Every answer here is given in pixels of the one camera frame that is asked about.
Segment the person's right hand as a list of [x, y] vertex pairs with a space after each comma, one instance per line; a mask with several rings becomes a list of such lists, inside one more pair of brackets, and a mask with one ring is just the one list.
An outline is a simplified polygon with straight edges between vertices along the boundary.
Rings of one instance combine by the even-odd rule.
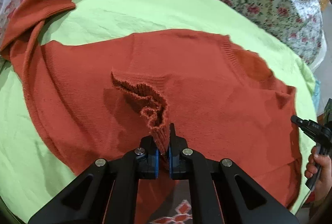
[[320, 165], [321, 172], [314, 188], [315, 202], [324, 200], [331, 189], [331, 159], [328, 155], [318, 154], [317, 148], [314, 146], [308, 158], [308, 163], [305, 170], [305, 177], [310, 179], [318, 169], [315, 164]]

